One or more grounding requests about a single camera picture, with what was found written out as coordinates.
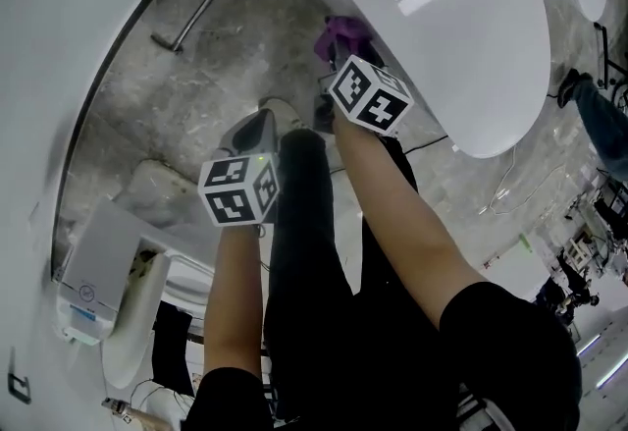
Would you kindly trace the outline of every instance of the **blue label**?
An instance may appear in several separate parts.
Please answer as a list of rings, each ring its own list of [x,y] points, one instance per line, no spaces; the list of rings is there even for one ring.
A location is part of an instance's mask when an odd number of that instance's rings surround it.
[[[86,310],[79,309],[75,305],[70,305],[70,309],[74,309],[76,312],[78,312],[78,314],[80,314],[82,316],[85,316],[87,319],[89,319],[89,321],[95,321],[96,320],[96,315],[95,314],[91,314],[90,312],[87,312]]]

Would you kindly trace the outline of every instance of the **black pants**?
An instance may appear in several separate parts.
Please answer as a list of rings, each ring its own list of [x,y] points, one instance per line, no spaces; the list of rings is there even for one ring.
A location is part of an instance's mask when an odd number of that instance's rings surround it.
[[[561,305],[565,299],[566,295],[564,289],[557,284],[554,279],[549,278],[539,291],[535,303],[551,312],[556,312],[557,307]]]
[[[628,181],[628,117],[589,79],[576,83],[573,100],[605,168],[613,178]]]
[[[382,142],[416,189],[398,141]],[[350,395],[344,391],[351,390],[343,381],[360,375],[350,373],[361,369],[354,362],[357,356],[368,357],[370,350],[373,358],[413,358],[417,343],[427,340],[426,331],[438,334],[397,278],[366,221],[361,291],[353,296],[336,251],[332,181],[325,142],[318,135],[300,130],[284,137],[280,176],[285,180],[278,200],[264,337],[282,417],[293,418],[320,412],[326,400],[346,401]],[[417,331],[423,332],[421,339],[414,336]],[[384,354],[389,346],[394,352],[390,356]],[[390,371],[395,359],[387,361]],[[399,370],[410,375],[412,361],[405,360]]]
[[[562,272],[564,272],[567,276],[567,281],[569,281],[569,290],[575,294],[585,292],[587,290],[587,280],[578,274],[578,272],[566,262],[564,257],[559,255],[557,260],[560,264]]]

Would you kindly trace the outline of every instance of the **white cable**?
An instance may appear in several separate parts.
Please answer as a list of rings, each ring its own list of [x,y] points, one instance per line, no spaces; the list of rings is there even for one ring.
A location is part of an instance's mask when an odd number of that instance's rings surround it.
[[[501,182],[499,182],[499,186],[496,188],[495,193],[493,194],[493,198],[491,199],[491,202],[489,203],[489,207],[491,208],[491,211],[493,211],[493,214],[500,216],[500,215],[509,215],[510,213],[516,211],[517,209],[519,209],[520,207],[525,206],[528,201],[534,197],[534,194],[537,193],[537,191],[539,191],[539,189],[545,184],[545,182],[547,180],[550,179],[550,176],[553,175],[556,171],[558,171],[559,169],[564,169],[566,167],[566,164],[562,164],[561,166],[558,166],[556,168],[554,168],[546,177],[545,179],[539,184],[538,187],[536,187],[532,193],[530,195],[528,195],[526,197],[526,200],[524,200],[521,204],[519,204],[517,207],[514,207],[512,209],[510,209],[509,211],[500,211],[497,212],[495,211],[495,209],[493,208],[493,203],[495,202],[495,199],[497,197],[497,194],[499,193],[499,189],[501,189],[501,186],[503,185],[503,182],[505,182],[506,178],[508,177],[508,175],[510,174],[510,172],[514,169],[515,164],[517,163],[517,145],[514,145],[514,148],[512,148],[512,165],[510,166],[510,168],[508,168],[508,171],[506,171],[505,175],[503,175],[503,177],[501,177]]]

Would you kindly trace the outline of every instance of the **forearm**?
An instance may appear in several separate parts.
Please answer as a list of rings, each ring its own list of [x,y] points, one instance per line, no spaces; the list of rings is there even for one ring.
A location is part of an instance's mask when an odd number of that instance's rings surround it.
[[[261,378],[262,287],[253,227],[223,230],[205,311],[205,372],[233,367]]]
[[[343,117],[336,120],[335,133],[369,227],[403,285],[438,327],[450,300],[483,278],[374,135]]]

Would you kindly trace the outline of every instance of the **purple cloth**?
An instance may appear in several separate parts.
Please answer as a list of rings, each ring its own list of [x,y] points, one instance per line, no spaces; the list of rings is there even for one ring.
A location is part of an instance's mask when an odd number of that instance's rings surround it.
[[[362,57],[362,50],[368,48],[373,39],[366,25],[358,19],[342,16],[330,16],[326,21],[325,31],[314,45],[316,55],[327,63],[334,61],[331,47],[338,40],[345,43],[351,54]]]

